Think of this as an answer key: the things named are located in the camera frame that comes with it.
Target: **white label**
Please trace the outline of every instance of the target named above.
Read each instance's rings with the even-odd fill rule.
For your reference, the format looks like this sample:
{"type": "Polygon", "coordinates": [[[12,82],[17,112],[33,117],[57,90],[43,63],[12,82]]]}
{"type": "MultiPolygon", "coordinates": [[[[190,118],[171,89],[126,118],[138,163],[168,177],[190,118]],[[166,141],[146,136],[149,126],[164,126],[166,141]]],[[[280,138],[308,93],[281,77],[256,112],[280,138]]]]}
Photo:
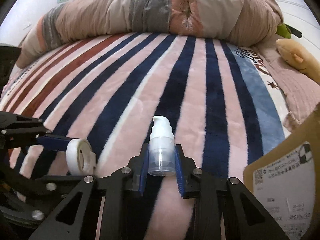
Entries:
{"type": "Polygon", "coordinates": [[[307,231],[316,193],[315,165],[305,142],[275,162],[254,171],[253,194],[291,240],[307,231]]]}

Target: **rolled comforter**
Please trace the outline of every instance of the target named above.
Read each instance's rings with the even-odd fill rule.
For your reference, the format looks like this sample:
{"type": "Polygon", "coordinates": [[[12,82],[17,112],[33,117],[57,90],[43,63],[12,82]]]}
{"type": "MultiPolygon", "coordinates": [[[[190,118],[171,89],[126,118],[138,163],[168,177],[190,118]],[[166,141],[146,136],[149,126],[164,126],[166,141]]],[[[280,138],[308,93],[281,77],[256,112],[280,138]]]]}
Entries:
{"type": "Polygon", "coordinates": [[[73,0],[51,9],[22,43],[24,68],[64,43],[104,34],[161,32],[252,46],[283,23],[274,0],[73,0]]]}

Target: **light blue stripe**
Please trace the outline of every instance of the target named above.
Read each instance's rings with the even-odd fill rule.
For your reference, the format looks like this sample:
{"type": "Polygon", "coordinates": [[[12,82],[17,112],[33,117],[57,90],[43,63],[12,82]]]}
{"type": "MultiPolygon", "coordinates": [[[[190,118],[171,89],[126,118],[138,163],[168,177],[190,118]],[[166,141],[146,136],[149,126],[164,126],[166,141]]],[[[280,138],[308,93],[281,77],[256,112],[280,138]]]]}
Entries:
{"type": "Polygon", "coordinates": [[[228,46],[235,56],[244,82],[251,94],[260,125],[263,154],[267,154],[284,140],[281,120],[275,104],[252,61],[247,57],[242,58],[237,55],[238,47],[231,44],[228,44],[228,46]]]}

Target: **cardboard box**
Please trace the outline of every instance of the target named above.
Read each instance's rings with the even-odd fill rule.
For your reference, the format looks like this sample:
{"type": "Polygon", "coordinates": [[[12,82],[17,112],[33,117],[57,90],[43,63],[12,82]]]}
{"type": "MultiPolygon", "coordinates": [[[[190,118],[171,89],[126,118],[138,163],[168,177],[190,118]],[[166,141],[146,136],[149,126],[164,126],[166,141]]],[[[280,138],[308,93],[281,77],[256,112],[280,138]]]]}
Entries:
{"type": "Polygon", "coordinates": [[[244,169],[244,184],[292,240],[320,226],[320,103],[275,149],[244,169]]]}

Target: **qr code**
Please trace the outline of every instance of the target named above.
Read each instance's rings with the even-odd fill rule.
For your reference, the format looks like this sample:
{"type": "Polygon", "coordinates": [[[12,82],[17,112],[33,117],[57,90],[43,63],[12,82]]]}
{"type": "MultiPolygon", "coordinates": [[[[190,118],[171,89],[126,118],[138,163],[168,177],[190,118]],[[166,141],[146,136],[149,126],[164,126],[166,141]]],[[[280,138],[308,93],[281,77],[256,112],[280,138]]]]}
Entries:
{"type": "Polygon", "coordinates": [[[254,173],[254,184],[260,184],[263,183],[263,176],[262,176],[262,170],[257,170],[254,173]]]}

